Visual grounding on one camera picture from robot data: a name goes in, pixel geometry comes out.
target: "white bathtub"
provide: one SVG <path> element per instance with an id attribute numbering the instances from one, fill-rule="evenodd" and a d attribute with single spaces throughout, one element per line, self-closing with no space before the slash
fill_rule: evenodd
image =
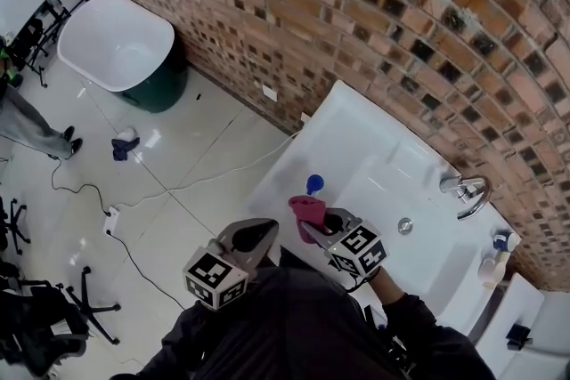
<path id="1" fill-rule="evenodd" d="M 64 26 L 57 53 L 84 77 L 119 93 L 152 75 L 174 41 L 168 21 L 130 0 L 90 0 Z"/>

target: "black sleeve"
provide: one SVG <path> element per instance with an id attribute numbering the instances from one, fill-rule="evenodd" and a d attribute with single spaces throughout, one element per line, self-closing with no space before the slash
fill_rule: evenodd
<path id="1" fill-rule="evenodd" d="M 120 374 L 110 380 L 168 379 L 186 380 L 200 364 L 204 347 L 199 333 L 208 322 L 210 312 L 196 303 L 183 311 L 172 331 L 162 339 L 162 348 L 136 376 Z"/>
<path id="2" fill-rule="evenodd" d="M 494 380 L 475 346 L 460 332 L 439 327 L 436 318 L 417 296 L 405 295 L 384 306 L 388 329 L 406 347 L 416 363 L 414 380 Z"/>

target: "bathroom sink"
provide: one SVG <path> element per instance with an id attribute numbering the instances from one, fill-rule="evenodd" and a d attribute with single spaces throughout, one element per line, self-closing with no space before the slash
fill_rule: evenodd
<path id="1" fill-rule="evenodd" d="M 305 194 L 311 174 L 324 179 L 318 199 L 347 209 L 380 233 L 388 253 L 382 265 L 396 282 L 419 295 L 441 324 L 468 334 L 493 292 L 477 271 L 493 255 L 492 233 L 509 228 L 499 213 L 486 205 L 458 221 L 466 204 L 439 190 L 441 179 L 457 171 L 380 107 L 337 82 L 253 191 L 244 216 L 276 219 L 282 246 L 346 287 L 354 280 L 299 237 L 288 206 L 290 197 Z M 398 230 L 403 218 L 411 220 L 407 234 Z M 353 295 L 382 312 L 370 287 Z"/>

